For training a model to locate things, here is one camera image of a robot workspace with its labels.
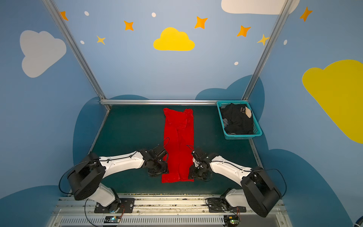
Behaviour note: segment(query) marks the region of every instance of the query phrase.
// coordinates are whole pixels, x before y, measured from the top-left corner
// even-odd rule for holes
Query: black mounting plate
[[[115,213],[132,213],[132,210],[134,209],[134,198],[120,198],[120,209]],[[94,212],[96,214],[107,214],[110,213],[110,210],[107,209],[107,207],[103,207],[101,204],[96,203],[96,208],[94,209]]]
[[[208,209],[210,213],[221,213],[226,212],[225,210],[230,210],[234,213],[237,213],[237,207],[226,207],[226,205],[222,202],[221,198],[209,198],[210,204],[208,205]],[[246,207],[240,207],[240,213],[246,212]]]

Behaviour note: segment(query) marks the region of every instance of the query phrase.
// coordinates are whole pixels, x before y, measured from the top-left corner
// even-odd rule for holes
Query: yellow cloud
[[[166,28],[161,33],[160,38],[154,41],[154,48],[157,50],[192,50],[195,44],[189,39],[185,32],[180,32],[175,28]]]
[[[342,60],[302,77],[306,90],[351,140],[363,143],[363,64]]]

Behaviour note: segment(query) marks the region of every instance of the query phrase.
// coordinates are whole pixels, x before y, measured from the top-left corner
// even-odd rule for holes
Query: red cloth
[[[194,181],[188,179],[189,168],[193,164],[193,156],[192,151],[187,146],[194,145],[193,110],[185,109],[184,112],[179,112],[164,108],[164,114],[166,117],[164,146],[169,154],[167,161],[169,173],[162,175],[162,183]]]

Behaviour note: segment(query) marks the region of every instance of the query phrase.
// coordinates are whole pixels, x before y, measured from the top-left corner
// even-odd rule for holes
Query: white cloud
[[[23,31],[20,35],[20,47],[25,57],[21,64],[28,77],[38,77],[56,63],[66,53],[63,40],[54,38],[46,31]]]
[[[222,0],[222,9],[227,13],[280,14],[285,0]],[[300,0],[293,0],[292,13]]]

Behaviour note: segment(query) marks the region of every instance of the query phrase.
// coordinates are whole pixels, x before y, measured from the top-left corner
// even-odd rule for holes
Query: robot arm
[[[68,175],[75,200],[92,199],[106,211],[117,212],[120,201],[117,193],[101,183],[111,174],[129,169],[148,168],[149,176],[168,173],[167,154],[163,145],[154,149],[141,149],[130,154],[99,157],[95,153],[87,155]]]
[[[279,199],[281,193],[266,172],[260,168],[240,166],[224,159],[218,154],[206,154],[196,148],[193,162],[189,169],[189,178],[205,181],[210,172],[221,174],[242,187],[242,190],[228,189],[221,195],[223,209],[230,210],[237,206],[249,206],[261,217],[266,217]]]

